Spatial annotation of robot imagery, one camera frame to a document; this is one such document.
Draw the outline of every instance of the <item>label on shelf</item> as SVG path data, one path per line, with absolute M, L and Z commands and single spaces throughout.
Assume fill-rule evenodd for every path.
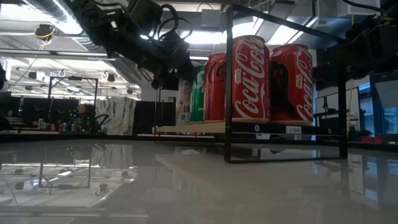
M 301 134 L 300 126 L 286 126 L 286 134 Z

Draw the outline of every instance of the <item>coca-cola logo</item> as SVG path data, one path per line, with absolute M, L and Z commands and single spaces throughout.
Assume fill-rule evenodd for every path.
M 248 56 L 239 53 L 239 49 L 242 45 L 246 45 L 250 47 L 250 56 L 254 60 L 248 62 Z M 244 85 L 244 89 L 242 90 L 242 94 L 246 98 L 243 101 L 235 101 L 236 111 L 243 118 L 250 118 L 248 114 L 246 114 L 243 110 L 258 114 L 260 112 L 256 103 L 261 99 L 262 105 L 262 118 L 265 118 L 265 105 L 264 105 L 264 95 L 266 94 L 264 89 L 264 83 L 259 86 L 258 82 L 255 78 L 264 78 L 265 77 L 265 60 L 264 60 L 264 43 L 261 42 L 257 38 L 253 37 L 243 37 L 238 40 L 238 43 L 235 46 L 235 62 L 240 66 L 241 69 L 235 70 L 235 82 L 241 82 Z
M 216 60 L 210 68 L 209 76 L 208 76 L 209 83 L 223 82 L 224 76 L 222 76 L 222 75 L 224 75 L 224 73 L 225 73 L 225 59 L 221 58 L 221 59 Z
M 312 56 L 308 50 L 297 46 L 296 66 L 303 76 L 304 105 L 297 105 L 297 113 L 304 121 L 312 121 Z

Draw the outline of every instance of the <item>black cable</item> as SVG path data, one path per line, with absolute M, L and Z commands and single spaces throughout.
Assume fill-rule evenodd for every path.
M 120 6 L 122 8 L 122 10 L 124 11 L 124 15 L 126 16 L 126 14 L 129 14 L 129 11 L 127 10 L 127 8 L 125 6 L 123 6 L 123 4 L 121 4 L 120 2 L 114 2 L 114 3 L 100 3 L 97 2 L 95 0 L 90 0 L 92 3 L 97 4 L 99 6 L 103 6 L 103 7 L 110 7 L 110 6 Z
M 200 8 L 200 6 L 201 6 L 203 3 L 205 3 L 205 4 L 208 5 L 208 6 L 210 6 L 211 9 L 213 9 L 213 6 L 211 6 L 211 4 L 208 4 L 207 2 L 201 2 L 201 3 L 199 4 L 198 8 L 197 8 L 197 12 L 199 11 L 199 8 Z
M 166 19 L 166 20 L 159 26 L 159 30 L 161 30 L 161 29 L 163 28 L 163 26 L 166 25 L 166 23 L 172 21 L 173 19 L 174 19 L 174 18 Z M 184 21 L 184 22 L 186 22 L 186 23 L 190 26 L 189 33 L 188 33 L 185 37 L 182 37 L 181 39 L 178 39 L 178 40 L 162 40 L 162 39 L 167 35 L 167 33 L 165 33 L 165 34 L 162 34 L 160 37 L 158 37 L 158 40 L 163 41 L 163 42 L 175 42 L 175 41 L 185 40 L 187 37 L 191 36 L 191 34 L 192 34 L 192 32 L 193 32 L 193 27 L 192 27 L 191 23 L 189 23 L 189 21 L 188 21 L 187 19 L 181 18 L 181 17 L 178 17 L 178 20 Z
M 174 7 L 173 7 L 172 5 L 170 5 L 170 4 L 163 4 L 163 5 L 161 5 L 161 8 L 162 8 L 162 9 L 164 9 L 164 8 L 169 9 L 170 12 L 171 12 L 172 15 L 173 15 L 173 18 L 172 18 L 171 20 L 174 20 L 174 26 L 173 26 L 173 28 L 172 28 L 170 31 L 166 32 L 165 34 L 168 34 L 168 33 L 170 33 L 170 32 L 176 31 L 176 30 L 177 30 L 177 27 L 178 27 L 178 13 L 177 13 L 177 11 L 176 11 L 176 10 L 174 9 Z M 158 38 L 158 39 L 160 38 L 160 37 L 159 37 L 159 34 L 160 34 L 160 30 L 162 29 L 161 27 L 163 27 L 164 24 L 165 24 L 165 22 L 161 23 L 160 26 L 159 26 L 159 29 L 157 30 L 157 38 Z
M 370 9 L 370 10 L 373 10 L 373 11 L 380 12 L 382 16 L 386 16 L 387 15 L 387 11 L 384 10 L 384 9 L 381 9 L 379 7 L 368 6 L 368 5 L 365 5 L 365 4 L 359 4 L 359 3 L 351 2 L 349 0 L 343 0 L 343 2 L 345 2 L 345 3 L 347 3 L 347 4 L 351 5 L 351 6 L 361 7 L 363 9 Z

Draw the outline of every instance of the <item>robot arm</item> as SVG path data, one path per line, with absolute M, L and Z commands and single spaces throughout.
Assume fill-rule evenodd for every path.
M 346 79 L 361 79 L 366 75 L 389 74 L 398 69 L 398 4 L 388 11 L 343 0 L 347 4 L 380 11 L 381 16 L 368 16 L 346 31 L 344 44 L 325 49 L 330 55 L 327 65 L 313 70 L 313 77 L 329 85 L 337 85 L 342 69 Z
M 186 37 L 181 38 L 175 31 L 180 20 L 188 21 L 178 17 L 171 5 L 160 6 L 150 0 L 131 0 L 127 7 L 94 0 L 66 0 L 66 3 L 88 37 L 96 45 L 102 45 L 109 57 L 117 52 L 136 62 L 138 68 L 152 72 L 154 88 L 160 85 L 177 89 L 178 78 L 193 80 L 193 66 L 187 52 L 189 44 L 183 41 Z M 117 8 L 101 9 L 99 6 Z M 174 18 L 161 23 L 163 8 L 169 9 Z M 163 25 L 170 21 L 174 21 L 174 28 L 160 35 Z

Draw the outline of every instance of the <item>coca-cola can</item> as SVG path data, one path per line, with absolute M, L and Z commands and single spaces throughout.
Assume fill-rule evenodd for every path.
M 176 125 L 190 124 L 192 82 L 180 79 L 178 81 L 177 103 L 176 103 Z
M 271 118 L 269 50 L 264 39 L 245 35 L 233 40 L 232 120 L 267 123 Z
M 271 53 L 273 123 L 311 125 L 312 56 L 305 45 L 290 44 Z
M 209 56 L 205 79 L 205 122 L 222 122 L 225 119 L 225 53 Z

